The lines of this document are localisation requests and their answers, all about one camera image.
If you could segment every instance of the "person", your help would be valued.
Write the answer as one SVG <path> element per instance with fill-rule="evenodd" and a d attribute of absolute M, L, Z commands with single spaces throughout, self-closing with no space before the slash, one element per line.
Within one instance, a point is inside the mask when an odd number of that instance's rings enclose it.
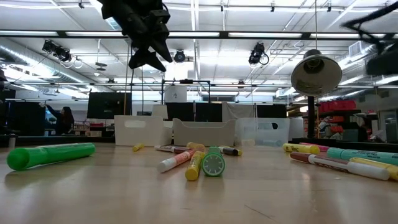
<path fill-rule="evenodd" d="M 55 134 L 70 134 L 75 123 L 70 107 L 64 106 L 61 110 L 61 113 L 59 113 L 58 111 L 55 111 L 50 105 L 46 104 L 45 106 L 50 111 L 50 113 L 57 119 L 57 122 L 55 123 Z"/>

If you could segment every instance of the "clear plastic bin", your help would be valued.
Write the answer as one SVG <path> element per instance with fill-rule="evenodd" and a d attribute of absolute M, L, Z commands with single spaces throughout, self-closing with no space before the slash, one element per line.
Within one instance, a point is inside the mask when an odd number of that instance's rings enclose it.
<path fill-rule="evenodd" d="M 236 143 L 254 141 L 256 146 L 282 147 L 289 140 L 288 118 L 239 118 L 236 122 Z"/>

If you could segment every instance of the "ceiling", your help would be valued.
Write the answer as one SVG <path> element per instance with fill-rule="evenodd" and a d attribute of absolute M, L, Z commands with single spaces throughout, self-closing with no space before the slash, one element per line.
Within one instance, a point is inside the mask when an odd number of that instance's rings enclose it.
<path fill-rule="evenodd" d="M 220 0 L 197 0 L 199 3 L 198 21 L 196 30 L 225 30 L 233 31 L 301 31 L 301 32 L 349 32 L 340 28 L 344 21 L 365 16 L 370 11 L 383 7 L 388 1 L 380 0 L 342 0 L 331 1 L 332 11 L 326 12 L 329 0 L 318 0 L 317 23 L 315 13 L 306 12 L 314 8 L 314 0 L 224 0 L 224 12 L 220 11 Z M 0 7 L 0 29 L 12 30 L 112 30 L 113 28 L 102 19 L 98 8 L 91 5 L 94 1 L 83 1 L 86 6 L 80 9 L 79 1 L 71 0 L 29 0 L 29 1 L 0 1 L 0 4 L 18 6 L 74 6 L 66 9 L 22 9 Z M 275 11 L 270 12 L 273 4 Z M 171 19 L 167 27 L 169 30 L 193 30 L 191 15 L 191 0 L 164 0 L 169 7 Z M 351 4 L 355 7 L 342 15 Z M 394 12 L 376 21 L 364 24 L 363 28 L 371 32 L 395 32 L 398 30 L 398 13 Z M 43 56 L 42 51 L 44 39 L 42 38 L 10 38 L 13 42 L 32 50 Z M 122 39 L 101 40 L 98 53 L 98 40 L 96 39 L 52 39 L 58 45 L 70 49 L 72 55 L 81 59 L 84 64 L 77 69 L 70 70 L 79 73 L 95 82 L 105 82 L 109 78 L 115 78 L 118 83 L 126 81 L 126 65 L 128 47 Z M 263 40 L 270 56 L 270 63 L 264 67 L 251 68 L 248 64 L 250 51 L 258 40 L 198 40 L 200 53 L 200 78 L 218 83 L 237 83 L 245 80 L 246 83 L 277 83 L 290 84 L 290 74 L 295 65 L 302 59 L 305 51 L 315 48 L 314 41 L 289 41 Z M 318 41 L 317 47 L 328 57 L 339 60 L 341 56 L 348 53 L 348 47 L 355 41 Z M 294 57 L 302 45 L 303 52 Z M 167 45 L 170 52 L 174 54 L 177 50 L 184 50 L 185 54 L 194 56 L 194 43 L 190 39 L 169 39 Z M 108 64 L 106 71 L 95 75 L 97 66 L 95 62 Z M 188 65 L 188 78 L 195 79 L 193 63 Z M 127 78 L 130 82 L 130 69 L 127 70 Z M 363 69 L 345 72 L 343 80 L 363 74 Z M 136 71 L 138 75 L 134 81 L 141 82 L 141 75 L 145 82 L 159 82 L 162 73 L 144 66 Z M 112 90 L 121 90 L 124 87 L 112 87 Z M 276 91 L 277 88 L 264 88 L 258 91 Z"/>

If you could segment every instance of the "table surface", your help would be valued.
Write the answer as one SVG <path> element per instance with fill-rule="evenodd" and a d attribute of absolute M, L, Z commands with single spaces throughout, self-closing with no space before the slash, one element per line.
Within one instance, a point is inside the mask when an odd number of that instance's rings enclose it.
<path fill-rule="evenodd" d="M 0 153 L 0 223 L 397 223 L 398 183 L 292 161 L 282 149 L 224 156 L 187 182 L 172 154 L 96 144 L 94 156 L 13 172 Z"/>

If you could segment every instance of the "lamp shade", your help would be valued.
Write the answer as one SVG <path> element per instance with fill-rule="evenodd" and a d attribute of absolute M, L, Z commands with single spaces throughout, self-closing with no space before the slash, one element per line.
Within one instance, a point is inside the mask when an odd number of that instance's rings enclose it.
<path fill-rule="evenodd" d="M 154 105 L 152 109 L 152 116 L 161 116 L 163 119 L 168 119 L 167 106 L 166 105 Z"/>
<path fill-rule="evenodd" d="M 309 50 L 293 70 L 292 86 L 303 95 L 319 96 L 334 90 L 342 76 L 337 62 L 319 50 Z"/>

